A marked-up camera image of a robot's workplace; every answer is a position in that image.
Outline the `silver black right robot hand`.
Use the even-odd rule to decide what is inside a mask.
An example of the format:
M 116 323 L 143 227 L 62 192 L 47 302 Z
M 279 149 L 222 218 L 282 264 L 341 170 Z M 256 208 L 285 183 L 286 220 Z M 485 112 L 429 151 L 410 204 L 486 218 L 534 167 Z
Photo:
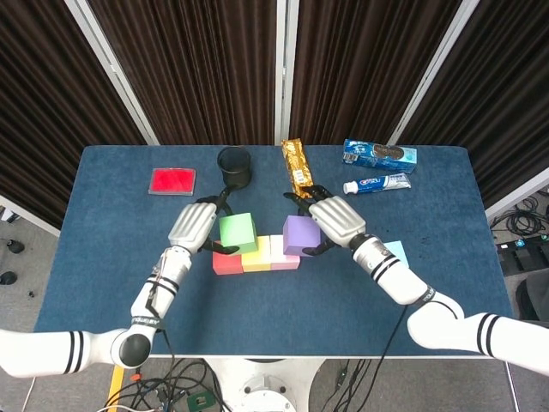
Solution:
M 333 195 L 322 185 L 306 186 L 304 191 L 312 196 L 314 203 L 308 203 L 293 192 L 283 196 L 292 200 L 299 210 L 312 218 L 326 235 L 326 239 L 315 247 L 306 247 L 306 256 L 318 256 L 335 246 L 355 252 L 371 238 L 366 233 L 365 220 L 345 200 Z

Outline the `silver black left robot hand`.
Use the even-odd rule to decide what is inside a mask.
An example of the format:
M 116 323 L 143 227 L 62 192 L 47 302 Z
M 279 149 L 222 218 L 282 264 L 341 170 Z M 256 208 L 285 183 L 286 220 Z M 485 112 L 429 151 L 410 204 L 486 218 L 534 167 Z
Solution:
M 221 210 L 227 216 L 232 215 L 232 210 L 226 203 L 231 191 L 230 187 L 226 187 L 219 195 L 202 197 L 186 205 L 168 234 L 170 244 L 181 246 L 192 254 L 202 250 L 223 255 L 236 254 L 239 251 L 238 246 L 223 246 L 209 237 Z

